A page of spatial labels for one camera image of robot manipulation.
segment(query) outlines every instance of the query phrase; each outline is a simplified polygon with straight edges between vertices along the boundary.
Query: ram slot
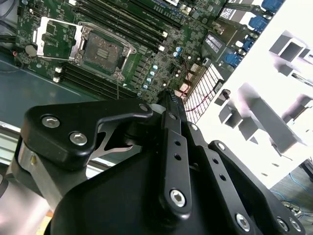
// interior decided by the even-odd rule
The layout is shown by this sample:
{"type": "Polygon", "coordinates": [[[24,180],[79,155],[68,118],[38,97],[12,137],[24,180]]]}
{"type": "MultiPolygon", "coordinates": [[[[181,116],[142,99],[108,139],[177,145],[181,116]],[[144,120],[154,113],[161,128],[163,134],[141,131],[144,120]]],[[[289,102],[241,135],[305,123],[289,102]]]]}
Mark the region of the ram slot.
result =
{"type": "MultiPolygon", "coordinates": [[[[118,11],[124,13],[125,15],[128,15],[129,17],[133,18],[134,20],[138,22],[146,22],[147,20],[143,17],[135,15],[133,12],[129,11],[128,9],[121,8],[121,6],[117,5],[114,2],[107,2],[107,5],[111,6],[114,9],[118,9],[118,11]]],[[[151,22],[147,22],[150,28],[153,28],[155,31],[159,33],[163,33],[165,29],[159,27],[156,24],[152,24],[151,22]]]]}
{"type": "Polygon", "coordinates": [[[115,9],[113,6],[106,4],[100,0],[83,0],[82,1],[84,5],[93,4],[96,5],[97,8],[102,9],[114,16],[116,18],[121,19],[127,23],[129,23],[133,27],[137,27],[140,30],[144,31],[145,34],[148,34],[149,36],[155,37],[160,42],[164,39],[163,38],[163,31],[157,31],[151,28],[149,25],[144,24],[141,20],[137,20],[134,17],[130,16],[129,14],[125,14],[124,12],[121,12],[120,10],[115,9]]]}
{"type": "Polygon", "coordinates": [[[115,24],[120,24],[122,27],[127,28],[129,31],[139,34],[144,37],[147,41],[151,41],[153,44],[161,44],[163,41],[163,37],[159,35],[150,34],[149,30],[146,28],[139,28],[135,23],[131,22],[130,20],[126,20],[125,17],[118,15],[116,12],[110,10],[108,7],[107,9],[103,8],[100,5],[91,3],[91,2],[82,2],[83,8],[89,11],[95,11],[98,14],[101,14],[103,17],[107,17],[115,24]]]}
{"type": "MultiPolygon", "coordinates": [[[[117,97],[116,84],[77,66],[67,64],[61,78],[77,88],[99,95],[104,99],[116,99],[117,97]]],[[[119,97],[121,99],[133,98],[136,97],[136,94],[123,87],[119,87],[119,97]]]]}
{"type": "Polygon", "coordinates": [[[121,26],[112,23],[110,21],[110,19],[107,19],[107,18],[105,18],[102,15],[96,14],[95,12],[92,12],[92,11],[90,12],[89,10],[86,10],[86,9],[83,9],[83,8],[77,9],[76,12],[77,13],[81,13],[82,15],[84,15],[87,18],[93,20],[94,22],[98,22],[98,24],[104,25],[104,26],[112,29],[113,31],[118,32],[118,33],[124,35],[125,37],[130,38],[130,39],[134,40],[135,42],[137,42],[137,43],[139,43],[141,45],[146,46],[147,48],[150,48],[154,52],[158,52],[158,45],[145,40],[144,38],[140,37],[140,35],[132,34],[127,29],[122,28],[121,26]]]}
{"type": "Polygon", "coordinates": [[[155,16],[156,18],[158,18],[161,21],[166,22],[167,24],[173,26],[176,29],[180,29],[181,28],[181,24],[179,24],[176,21],[171,20],[170,18],[166,17],[165,15],[162,15],[160,13],[158,13],[157,11],[155,11],[154,9],[151,9],[150,7],[148,7],[147,5],[145,5],[142,1],[139,0],[129,0],[129,2],[133,3],[134,5],[144,9],[145,11],[149,12],[151,15],[155,16]]]}

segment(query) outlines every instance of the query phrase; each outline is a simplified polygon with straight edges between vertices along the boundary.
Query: floor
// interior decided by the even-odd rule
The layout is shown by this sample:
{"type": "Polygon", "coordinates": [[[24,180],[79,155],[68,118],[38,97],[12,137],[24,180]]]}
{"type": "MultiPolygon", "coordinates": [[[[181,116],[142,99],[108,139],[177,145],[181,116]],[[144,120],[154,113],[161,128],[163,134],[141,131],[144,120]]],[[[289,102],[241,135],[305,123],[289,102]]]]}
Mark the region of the floor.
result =
{"type": "Polygon", "coordinates": [[[294,180],[304,186],[309,192],[295,183],[290,175],[277,183],[271,190],[284,197],[282,198],[279,194],[274,193],[279,200],[294,201],[299,204],[301,211],[306,213],[304,217],[300,218],[300,221],[305,227],[307,235],[313,235],[313,183],[310,181],[305,171],[299,167],[296,168],[291,175],[294,180]]]}

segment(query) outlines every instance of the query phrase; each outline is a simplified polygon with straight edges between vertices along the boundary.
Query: red wire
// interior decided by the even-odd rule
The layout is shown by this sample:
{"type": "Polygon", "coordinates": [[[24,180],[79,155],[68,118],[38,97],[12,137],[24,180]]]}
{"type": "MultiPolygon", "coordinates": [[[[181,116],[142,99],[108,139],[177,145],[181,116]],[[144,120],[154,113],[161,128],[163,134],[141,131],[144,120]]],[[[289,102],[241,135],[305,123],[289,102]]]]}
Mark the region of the red wire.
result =
{"type": "Polygon", "coordinates": [[[186,91],[188,90],[188,88],[190,88],[190,81],[189,81],[189,73],[188,73],[187,65],[186,65],[186,63],[184,63],[184,64],[185,64],[185,68],[186,68],[186,72],[187,72],[188,87],[187,87],[186,90],[183,92],[183,94],[187,94],[188,92],[186,92],[186,91]]]}
{"type": "Polygon", "coordinates": [[[205,102],[205,100],[209,97],[210,94],[211,94],[211,93],[209,93],[209,94],[201,101],[201,103],[198,104],[195,108],[193,108],[193,109],[191,109],[191,110],[187,110],[186,113],[195,111],[197,108],[199,108],[199,107],[205,102]]]}

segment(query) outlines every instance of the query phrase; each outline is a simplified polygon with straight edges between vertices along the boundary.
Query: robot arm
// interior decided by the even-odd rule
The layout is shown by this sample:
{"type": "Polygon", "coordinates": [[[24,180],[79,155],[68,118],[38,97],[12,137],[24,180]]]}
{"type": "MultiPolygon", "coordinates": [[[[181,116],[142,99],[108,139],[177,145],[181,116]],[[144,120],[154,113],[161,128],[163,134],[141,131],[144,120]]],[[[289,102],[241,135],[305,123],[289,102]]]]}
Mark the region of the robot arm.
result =
{"type": "Polygon", "coordinates": [[[224,143],[204,141],[180,100],[165,99],[153,110],[125,99],[26,113],[13,174],[54,210],[45,234],[305,234],[224,143]],[[86,178],[89,160],[133,145],[142,151],[86,178]]]}

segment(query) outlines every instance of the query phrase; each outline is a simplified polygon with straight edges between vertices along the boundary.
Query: motherboard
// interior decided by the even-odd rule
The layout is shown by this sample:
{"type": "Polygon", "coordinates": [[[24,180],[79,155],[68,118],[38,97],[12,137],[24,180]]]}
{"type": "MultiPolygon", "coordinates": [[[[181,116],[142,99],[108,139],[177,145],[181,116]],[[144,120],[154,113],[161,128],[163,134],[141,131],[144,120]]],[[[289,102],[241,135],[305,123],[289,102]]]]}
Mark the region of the motherboard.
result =
{"type": "Polygon", "coordinates": [[[225,2],[22,1],[19,59],[25,69],[97,99],[155,102],[167,88],[185,95],[206,70],[205,41],[225,2]]]}

